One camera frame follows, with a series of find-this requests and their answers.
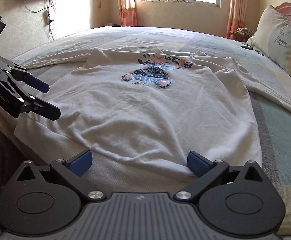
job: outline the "mattress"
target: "mattress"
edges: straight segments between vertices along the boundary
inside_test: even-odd
[[[274,62],[241,43],[202,33],[148,27],[102,27],[77,33],[34,48],[13,61],[26,66],[49,85],[84,65],[95,47],[118,49],[135,46],[162,51],[195,53],[212,57],[232,57],[250,74],[291,98],[291,78]],[[250,99],[258,124],[263,170],[286,204],[286,217],[279,233],[291,234],[291,110],[250,89]],[[12,140],[16,119],[0,109],[0,124]]]

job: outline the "pillow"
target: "pillow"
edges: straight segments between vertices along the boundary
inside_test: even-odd
[[[291,20],[268,6],[248,44],[262,50],[291,76]]]

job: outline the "orange curtain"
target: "orange curtain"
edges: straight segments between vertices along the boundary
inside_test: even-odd
[[[137,26],[134,0],[118,0],[122,26]]]
[[[244,27],[244,20],[247,12],[247,0],[231,0],[230,15],[226,37],[235,40],[230,32],[236,32],[238,28]]]

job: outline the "window sill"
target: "window sill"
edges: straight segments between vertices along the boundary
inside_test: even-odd
[[[207,5],[207,6],[213,6],[213,7],[220,7],[219,4],[215,3],[209,3],[209,2],[201,2],[201,1],[195,1],[195,0],[141,0],[141,2],[177,2],[177,3],[194,3],[194,4],[200,4],[200,5]]]

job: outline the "ribbed gray panel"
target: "ribbed gray panel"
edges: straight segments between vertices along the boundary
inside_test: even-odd
[[[0,240],[30,239],[9,233]],[[233,240],[206,226],[193,206],[176,203],[168,194],[113,193],[86,206],[65,230],[36,240]],[[278,240],[276,235],[260,240]]]

